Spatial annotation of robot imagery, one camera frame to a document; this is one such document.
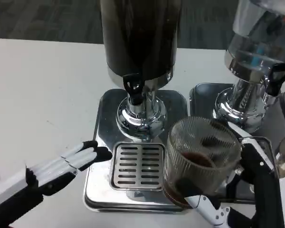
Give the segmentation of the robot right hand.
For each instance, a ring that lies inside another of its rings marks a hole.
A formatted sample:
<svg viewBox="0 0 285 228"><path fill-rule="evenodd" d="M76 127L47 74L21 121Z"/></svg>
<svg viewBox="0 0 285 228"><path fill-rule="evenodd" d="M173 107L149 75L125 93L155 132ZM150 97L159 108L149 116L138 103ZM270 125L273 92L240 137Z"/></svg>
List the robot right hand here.
<svg viewBox="0 0 285 228"><path fill-rule="evenodd" d="M217 199L204 194L187 178L177 180L177 190L214 228L283 228L279 180L270 142L251 136L231 122L227 125L241 139L240 177L254 186L254 216L250 219L231 207L222 208Z"/></svg>

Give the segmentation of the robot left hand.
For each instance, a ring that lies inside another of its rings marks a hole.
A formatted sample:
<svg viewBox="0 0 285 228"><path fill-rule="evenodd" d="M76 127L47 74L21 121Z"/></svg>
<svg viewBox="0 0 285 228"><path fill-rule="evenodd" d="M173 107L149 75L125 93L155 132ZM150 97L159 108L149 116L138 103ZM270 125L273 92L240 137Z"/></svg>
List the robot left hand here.
<svg viewBox="0 0 285 228"><path fill-rule="evenodd" d="M81 142L59 157L25 167L0 183L0 228L8 228L24 214L65 188L92 164L112 159L106 147L97 141Z"/></svg>

